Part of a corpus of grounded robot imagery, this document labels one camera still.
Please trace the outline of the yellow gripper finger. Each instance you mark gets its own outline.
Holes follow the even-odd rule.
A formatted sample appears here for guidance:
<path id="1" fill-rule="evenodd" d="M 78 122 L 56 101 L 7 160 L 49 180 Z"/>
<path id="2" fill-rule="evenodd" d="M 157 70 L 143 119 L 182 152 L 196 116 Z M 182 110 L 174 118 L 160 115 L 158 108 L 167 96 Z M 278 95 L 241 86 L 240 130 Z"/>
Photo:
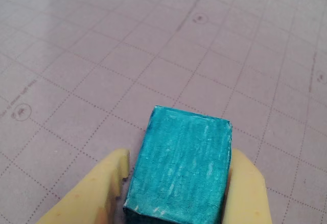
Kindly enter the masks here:
<path id="1" fill-rule="evenodd" d="M 240 150 L 231 153 L 222 223 L 270 223 L 265 179 Z"/>
<path id="2" fill-rule="evenodd" d="M 130 152 L 117 149 L 97 163 L 38 223 L 113 223 Z"/>

